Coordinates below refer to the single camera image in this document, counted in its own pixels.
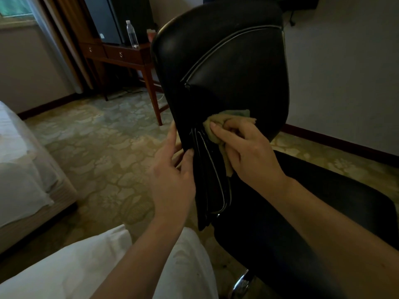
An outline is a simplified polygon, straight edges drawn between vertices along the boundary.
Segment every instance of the patterned carpet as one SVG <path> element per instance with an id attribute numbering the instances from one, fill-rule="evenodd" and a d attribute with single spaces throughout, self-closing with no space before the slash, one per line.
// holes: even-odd
<path id="1" fill-rule="evenodd" d="M 66 212 L 48 227 L 1 256 L 0 281 L 75 241 L 124 223 L 135 241 L 154 214 L 146 170 L 172 121 L 162 113 L 156 123 L 147 92 L 125 94 L 108 102 L 102 97 L 79 100 L 26 121 L 72 181 L 81 196 L 77 210 Z M 276 150 L 305 159 L 376 188 L 399 205 L 399 170 L 340 150 L 280 133 Z M 197 231 L 196 211 L 187 226 Z M 244 271 L 213 237 L 212 227 L 198 235 L 209 253 L 220 295 Z M 272 291 L 257 282 L 247 298 Z"/>

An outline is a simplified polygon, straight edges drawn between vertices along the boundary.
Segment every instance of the cleaning cloth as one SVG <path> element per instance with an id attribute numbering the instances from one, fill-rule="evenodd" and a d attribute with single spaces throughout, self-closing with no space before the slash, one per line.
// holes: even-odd
<path id="1" fill-rule="evenodd" d="M 232 118 L 239 118 L 242 120 L 247 120 L 251 124 L 255 124 L 256 118 L 251 118 L 250 112 L 248 109 L 246 110 L 225 110 L 218 114 L 211 115 L 207 118 L 206 121 L 203 122 L 203 127 L 205 128 L 205 132 L 208 135 L 211 142 L 219 145 L 220 153 L 223 156 L 223 161 L 226 167 L 226 175 L 231 177 L 233 175 L 233 167 L 230 163 L 230 160 L 227 156 L 225 149 L 225 142 L 219 139 L 211 130 L 210 123 L 213 121 L 214 123 L 223 127 L 224 123 Z"/>

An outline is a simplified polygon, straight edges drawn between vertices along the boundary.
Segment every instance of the left hand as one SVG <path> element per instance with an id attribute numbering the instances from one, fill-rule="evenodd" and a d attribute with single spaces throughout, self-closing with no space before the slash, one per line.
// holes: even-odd
<path id="1" fill-rule="evenodd" d="M 176 125 L 172 122 L 164 145 L 155 154 L 154 164 L 149 169 L 152 199 L 155 205 L 155 218 L 173 222 L 183 227 L 196 195 L 193 175 L 192 149 L 173 155 L 182 150 L 176 145 Z M 176 167 L 181 162 L 181 170 Z"/>

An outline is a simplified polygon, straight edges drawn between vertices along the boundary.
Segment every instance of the wall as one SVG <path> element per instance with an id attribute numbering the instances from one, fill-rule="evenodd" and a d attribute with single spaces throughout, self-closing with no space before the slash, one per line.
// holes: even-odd
<path id="1" fill-rule="evenodd" d="M 0 29 L 0 100 L 20 113 L 73 94 L 37 25 Z"/>
<path id="2" fill-rule="evenodd" d="M 320 0 L 286 30 L 288 124 L 399 156 L 399 0 Z"/>
<path id="3" fill-rule="evenodd" d="M 155 23 L 163 26 L 174 17 L 201 5 L 202 0 L 150 0 L 150 4 Z"/>

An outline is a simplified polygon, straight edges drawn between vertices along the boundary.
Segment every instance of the bed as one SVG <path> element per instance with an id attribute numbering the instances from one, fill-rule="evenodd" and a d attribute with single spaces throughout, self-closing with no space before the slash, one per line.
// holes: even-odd
<path id="1" fill-rule="evenodd" d="M 77 198 L 56 161 L 0 102 L 0 253 Z"/>

